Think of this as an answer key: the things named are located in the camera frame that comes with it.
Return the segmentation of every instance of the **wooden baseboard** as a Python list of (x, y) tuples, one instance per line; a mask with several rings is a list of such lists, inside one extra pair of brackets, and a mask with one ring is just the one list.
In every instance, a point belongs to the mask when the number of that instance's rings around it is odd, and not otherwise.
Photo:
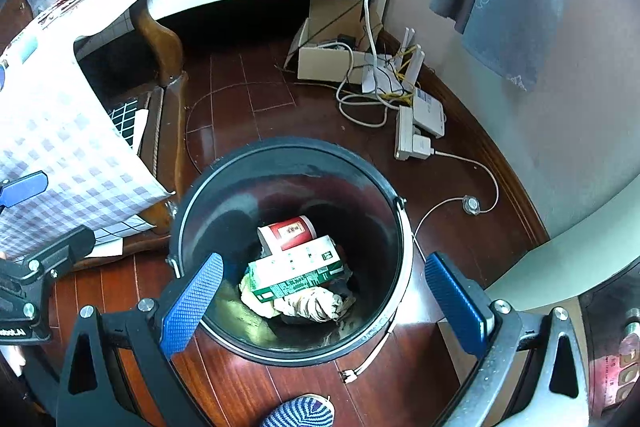
[[(400, 42), (385, 30), (380, 32), (378, 41), (384, 44), (387, 53), (395, 54), (400, 47)], [(549, 241), (549, 234), (527, 191), (478, 120), (434, 71), (424, 64), (420, 68), (418, 80), (429, 94), (442, 102), (447, 120), (457, 121), (466, 129), (469, 140), (465, 146), (470, 150), (473, 158), (484, 163), (494, 173), (500, 184), (500, 192), (507, 197), (527, 232), (530, 241), (529, 250)]]

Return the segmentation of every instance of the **striped slipper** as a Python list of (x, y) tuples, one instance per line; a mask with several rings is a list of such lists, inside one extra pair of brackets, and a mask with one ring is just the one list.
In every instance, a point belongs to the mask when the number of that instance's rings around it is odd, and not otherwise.
[(305, 394), (283, 403), (260, 427), (331, 427), (334, 404), (324, 396)]

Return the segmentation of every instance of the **wooden floor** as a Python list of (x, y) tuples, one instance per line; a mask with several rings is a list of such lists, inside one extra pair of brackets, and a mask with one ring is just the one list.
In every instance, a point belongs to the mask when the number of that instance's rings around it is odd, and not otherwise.
[[(453, 196), (476, 195), (484, 208), (494, 188), (482, 169), (449, 158), (394, 160), (395, 116), (385, 128), (370, 130), (338, 113), (334, 92), (297, 86), (282, 73), (288, 38), (226, 46), (188, 47), (190, 118), (186, 140), (199, 169), (245, 143), (270, 136), (325, 139), (355, 151), (373, 163), (396, 191), (407, 198), (412, 225), (434, 204)], [(382, 117), (372, 108), (362, 118)], [(447, 123), (437, 149), (465, 155), (465, 130)], [(191, 163), (184, 166), (195, 179)], [(504, 198), (478, 217), (459, 203), (436, 210), (419, 233), (423, 250), (447, 253), (468, 277), (491, 284), (527, 250), (526, 232)], [(157, 297), (170, 279), (164, 253), (142, 253), (98, 269), (72, 274), (56, 284), (51, 325), (56, 341), (47, 350), (57, 363), (80, 307), (102, 312), (125, 310), (143, 297)], [(253, 427), (281, 402), (304, 393), (330, 395), (337, 427), (428, 426), (455, 393), (458, 381), (434, 322), (441, 318), (414, 254), (414, 272), (400, 309), (400, 324), (379, 357), (356, 382), (345, 386), (339, 369), (359, 365), (375, 340), (350, 355), (316, 367), (283, 369), (243, 360), (198, 330), (187, 350), (174, 357), (180, 375), (217, 426)], [(151, 403), (132, 354), (123, 352), (130, 384), (145, 418), (163, 425)]]

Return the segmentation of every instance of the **cardboard box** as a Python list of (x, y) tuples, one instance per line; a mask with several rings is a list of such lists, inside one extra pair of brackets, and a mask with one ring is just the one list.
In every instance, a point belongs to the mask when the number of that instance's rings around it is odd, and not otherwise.
[[(351, 84), (362, 84), (365, 55), (369, 49), (366, 35), (366, 24), (361, 18), (362, 0), (310, 0), (309, 17), (289, 48), (285, 68), (291, 57), (298, 54), (298, 78), (300, 80), (320, 80), (337, 82), (344, 80), (349, 70), (349, 52), (345, 49), (318, 48), (318, 44), (335, 41), (340, 35), (355, 38), (353, 51), (353, 67), (349, 76)], [(373, 37), (377, 38), (382, 23), (375, 9), (371, 9), (371, 26)]]
[(335, 279), (344, 266), (328, 235), (249, 263), (252, 293), (273, 301)]

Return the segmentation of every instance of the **open cardboard box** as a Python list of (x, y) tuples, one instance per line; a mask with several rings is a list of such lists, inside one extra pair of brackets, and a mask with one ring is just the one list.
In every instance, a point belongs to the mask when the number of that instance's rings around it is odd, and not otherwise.
[[(285, 68), (299, 50), (298, 78), (300, 80), (320, 80), (337, 82), (344, 80), (349, 70), (349, 52), (345, 49), (318, 48), (318, 44), (335, 41), (338, 36), (355, 38), (353, 51), (353, 71), (349, 75), (351, 84), (362, 83), (362, 73), (366, 63), (365, 55), (369, 49), (366, 25), (362, 15), (362, 0), (310, 0), (309, 17), (289, 48)], [(382, 23), (375, 9), (371, 9), (371, 28), (376, 39)]]

